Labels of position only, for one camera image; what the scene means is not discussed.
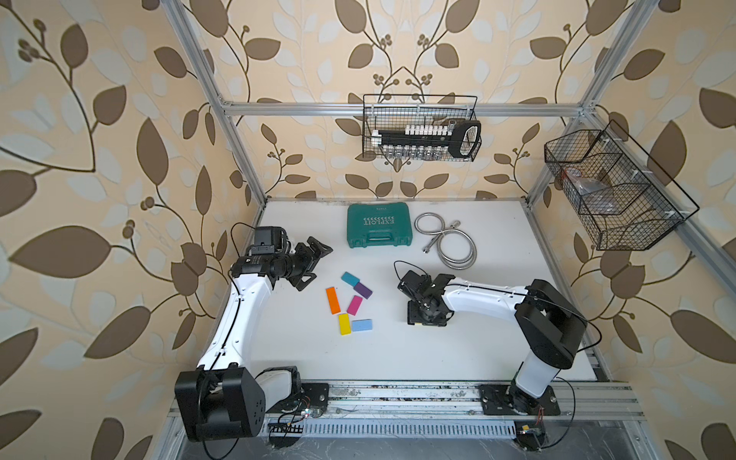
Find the light blue block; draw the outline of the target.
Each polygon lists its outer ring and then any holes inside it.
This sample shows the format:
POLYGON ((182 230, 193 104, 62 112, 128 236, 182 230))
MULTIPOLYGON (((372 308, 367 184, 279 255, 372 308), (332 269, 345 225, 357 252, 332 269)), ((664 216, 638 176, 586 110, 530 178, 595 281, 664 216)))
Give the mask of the light blue block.
POLYGON ((371 319, 353 320, 351 330, 353 333, 370 332, 373 330, 373 321, 371 319))

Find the purple block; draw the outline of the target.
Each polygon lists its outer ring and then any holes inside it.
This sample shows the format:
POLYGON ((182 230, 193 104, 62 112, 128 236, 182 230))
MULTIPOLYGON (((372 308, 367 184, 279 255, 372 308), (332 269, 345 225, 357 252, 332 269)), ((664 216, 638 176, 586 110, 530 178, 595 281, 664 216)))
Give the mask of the purple block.
POLYGON ((369 289, 369 287, 366 287, 363 283, 356 283, 354 285, 354 290, 357 294, 359 294, 364 299, 369 299, 373 295, 373 291, 369 289))

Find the magenta block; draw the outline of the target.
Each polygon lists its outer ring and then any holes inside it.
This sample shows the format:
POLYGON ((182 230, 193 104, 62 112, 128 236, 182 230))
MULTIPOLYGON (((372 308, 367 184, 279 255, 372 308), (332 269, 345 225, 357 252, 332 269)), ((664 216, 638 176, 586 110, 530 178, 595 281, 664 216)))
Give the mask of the magenta block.
POLYGON ((347 309, 347 314, 350 314, 352 316, 357 315, 358 311, 360 310, 360 306, 362 302, 363 302, 363 298, 360 297, 359 295, 355 295, 349 304, 349 307, 347 309))

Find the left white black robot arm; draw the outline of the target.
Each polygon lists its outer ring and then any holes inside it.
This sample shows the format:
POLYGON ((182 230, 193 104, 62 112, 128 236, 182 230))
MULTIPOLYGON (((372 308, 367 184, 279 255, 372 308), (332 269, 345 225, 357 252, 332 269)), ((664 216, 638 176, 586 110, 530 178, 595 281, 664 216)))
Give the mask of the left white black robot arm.
POLYGON ((281 280, 304 291, 333 249, 314 237, 292 245, 281 227, 264 227, 230 268, 230 291, 210 345, 192 371, 179 374, 174 396, 187 438, 206 443, 257 436, 272 408, 307 402, 296 367, 250 372, 260 317, 281 280))

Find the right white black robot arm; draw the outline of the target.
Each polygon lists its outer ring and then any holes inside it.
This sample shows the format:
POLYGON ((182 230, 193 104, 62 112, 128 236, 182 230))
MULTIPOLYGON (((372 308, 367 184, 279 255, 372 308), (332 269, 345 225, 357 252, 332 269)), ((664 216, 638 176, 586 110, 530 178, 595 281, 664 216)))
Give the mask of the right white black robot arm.
POLYGON ((555 377, 569 370, 579 353, 588 320, 550 283, 528 286, 481 285, 450 274, 410 270, 398 290, 407 298, 407 323, 445 327, 458 312, 506 320, 519 326, 530 352, 511 380, 509 398, 538 404, 555 377))

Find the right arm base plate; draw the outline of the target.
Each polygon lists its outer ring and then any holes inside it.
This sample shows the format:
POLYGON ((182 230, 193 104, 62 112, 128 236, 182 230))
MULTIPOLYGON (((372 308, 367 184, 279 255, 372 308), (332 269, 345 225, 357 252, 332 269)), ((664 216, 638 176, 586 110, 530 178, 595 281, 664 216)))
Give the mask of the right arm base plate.
POLYGON ((533 397, 515 383, 486 383, 477 387, 482 412, 487 416, 560 416, 561 408, 551 386, 533 397))

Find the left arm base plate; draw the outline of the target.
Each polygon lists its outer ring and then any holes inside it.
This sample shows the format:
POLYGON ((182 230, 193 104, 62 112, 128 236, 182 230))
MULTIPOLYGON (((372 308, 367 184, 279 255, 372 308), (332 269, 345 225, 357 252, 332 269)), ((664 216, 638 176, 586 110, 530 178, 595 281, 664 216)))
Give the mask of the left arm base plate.
POLYGON ((319 418, 328 409, 329 392, 329 383, 323 381, 301 383, 301 389, 295 395, 275 402, 266 409, 266 414, 305 413, 309 418, 319 418))

